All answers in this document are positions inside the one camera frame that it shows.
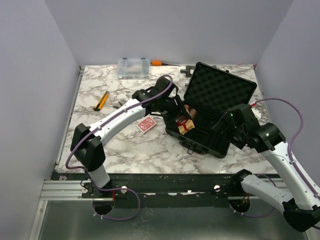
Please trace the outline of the Texas Hold'em card box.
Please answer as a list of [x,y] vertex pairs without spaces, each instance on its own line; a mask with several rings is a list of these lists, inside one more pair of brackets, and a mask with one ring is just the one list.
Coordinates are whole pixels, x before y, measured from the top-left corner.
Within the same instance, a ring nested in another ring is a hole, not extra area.
[[181,116],[175,120],[178,127],[178,131],[181,135],[186,134],[188,131],[195,128],[194,122],[192,119],[188,119],[184,116]]

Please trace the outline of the red backed card deck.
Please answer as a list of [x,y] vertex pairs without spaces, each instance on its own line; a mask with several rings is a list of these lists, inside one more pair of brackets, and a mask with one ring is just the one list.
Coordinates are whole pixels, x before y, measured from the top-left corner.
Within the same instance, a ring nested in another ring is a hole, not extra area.
[[136,126],[143,134],[145,134],[156,125],[157,123],[155,122],[155,120],[152,117],[148,116],[142,121],[138,122]]

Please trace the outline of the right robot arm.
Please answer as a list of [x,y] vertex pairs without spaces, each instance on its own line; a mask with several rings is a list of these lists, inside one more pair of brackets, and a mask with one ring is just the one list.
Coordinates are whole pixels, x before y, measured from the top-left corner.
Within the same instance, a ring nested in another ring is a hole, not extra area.
[[271,123],[261,125],[249,104],[239,104],[226,111],[212,128],[237,148],[248,146],[260,153],[285,183],[285,192],[248,170],[240,170],[231,178],[230,191],[241,196],[259,197],[282,213],[287,223],[305,232],[320,221],[320,188],[312,181],[279,128]]

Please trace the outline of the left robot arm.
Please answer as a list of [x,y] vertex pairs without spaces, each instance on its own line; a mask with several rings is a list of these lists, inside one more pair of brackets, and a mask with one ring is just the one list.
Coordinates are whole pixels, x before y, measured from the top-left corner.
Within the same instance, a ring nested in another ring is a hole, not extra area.
[[119,109],[102,120],[89,126],[79,124],[74,130],[71,153],[65,164],[67,169],[77,169],[69,166],[74,156],[81,163],[79,168],[85,170],[94,183],[93,191],[101,198],[107,197],[111,191],[111,178],[104,167],[104,146],[127,126],[152,113],[167,112],[177,116],[179,103],[170,97],[176,88],[170,75],[162,75],[154,86],[136,91]]

